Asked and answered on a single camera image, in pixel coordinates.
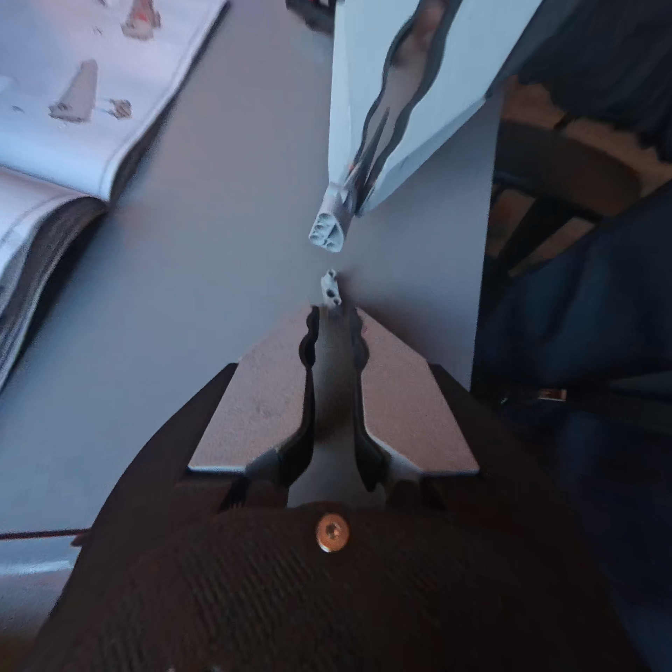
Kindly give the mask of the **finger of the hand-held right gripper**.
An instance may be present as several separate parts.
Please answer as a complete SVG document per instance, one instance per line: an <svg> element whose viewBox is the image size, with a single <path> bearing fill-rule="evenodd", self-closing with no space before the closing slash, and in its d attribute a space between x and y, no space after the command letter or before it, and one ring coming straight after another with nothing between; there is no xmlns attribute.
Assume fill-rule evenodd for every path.
<svg viewBox="0 0 672 672"><path fill-rule="evenodd" d="M423 74L368 165L357 213L373 209L463 126L489 95L542 1L449 1Z"/></svg>
<svg viewBox="0 0 672 672"><path fill-rule="evenodd" d="M382 112L384 68L391 46L418 1L337 1L333 34L328 174L344 183L369 147Z"/></svg>

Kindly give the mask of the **black lego assembly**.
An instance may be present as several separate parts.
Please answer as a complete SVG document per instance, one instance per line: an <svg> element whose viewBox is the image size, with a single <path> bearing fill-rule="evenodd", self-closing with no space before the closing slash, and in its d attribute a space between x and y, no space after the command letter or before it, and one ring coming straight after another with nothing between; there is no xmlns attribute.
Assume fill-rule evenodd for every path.
<svg viewBox="0 0 672 672"><path fill-rule="evenodd" d="M285 1L285 5L310 29L328 35L333 33L336 1Z"/></svg>

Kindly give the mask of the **person's dark blue torso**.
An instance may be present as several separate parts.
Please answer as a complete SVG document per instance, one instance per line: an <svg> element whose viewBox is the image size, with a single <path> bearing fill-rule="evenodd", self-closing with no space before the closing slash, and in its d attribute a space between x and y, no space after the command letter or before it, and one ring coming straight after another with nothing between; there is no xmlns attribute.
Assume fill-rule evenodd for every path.
<svg viewBox="0 0 672 672"><path fill-rule="evenodd" d="M479 328L477 362L541 388L671 373L671 180L513 281ZM619 615L671 670L671 436L568 408L535 423Z"/></svg>

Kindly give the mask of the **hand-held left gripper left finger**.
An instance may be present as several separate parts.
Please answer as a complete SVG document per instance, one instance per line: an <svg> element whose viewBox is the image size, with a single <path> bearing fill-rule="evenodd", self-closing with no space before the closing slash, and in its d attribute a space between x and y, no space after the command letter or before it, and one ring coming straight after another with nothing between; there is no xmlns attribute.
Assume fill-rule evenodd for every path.
<svg viewBox="0 0 672 672"><path fill-rule="evenodd" d="M236 366L189 472L264 479L288 488L313 456L313 366L320 310L302 308Z"/></svg>

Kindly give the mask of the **open lego instruction booklet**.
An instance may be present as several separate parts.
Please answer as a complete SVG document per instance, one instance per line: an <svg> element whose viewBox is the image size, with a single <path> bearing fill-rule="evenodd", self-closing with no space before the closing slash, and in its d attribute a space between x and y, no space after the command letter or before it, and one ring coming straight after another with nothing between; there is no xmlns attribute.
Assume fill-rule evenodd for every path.
<svg viewBox="0 0 672 672"><path fill-rule="evenodd" d="M119 198L229 6L1 2L1 387L47 281Z"/></svg>

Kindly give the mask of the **person's right hand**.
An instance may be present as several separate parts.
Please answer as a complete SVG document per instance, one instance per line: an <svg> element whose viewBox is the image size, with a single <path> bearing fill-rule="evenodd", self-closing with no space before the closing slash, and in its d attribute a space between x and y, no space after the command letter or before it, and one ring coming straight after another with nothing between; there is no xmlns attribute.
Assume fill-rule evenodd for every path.
<svg viewBox="0 0 672 672"><path fill-rule="evenodd" d="M419 13L408 35L392 57L389 85L393 102L407 101L418 88L433 37L449 4L449 1L420 2Z"/></svg>

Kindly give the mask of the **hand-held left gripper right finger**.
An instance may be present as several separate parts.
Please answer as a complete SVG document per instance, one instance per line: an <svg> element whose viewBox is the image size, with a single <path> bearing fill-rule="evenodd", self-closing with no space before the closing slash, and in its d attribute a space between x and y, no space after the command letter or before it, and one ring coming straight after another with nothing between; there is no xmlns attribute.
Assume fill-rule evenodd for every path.
<svg viewBox="0 0 672 672"><path fill-rule="evenodd" d="M361 308L351 311L351 347L355 460L367 492L480 474L423 356Z"/></svg>

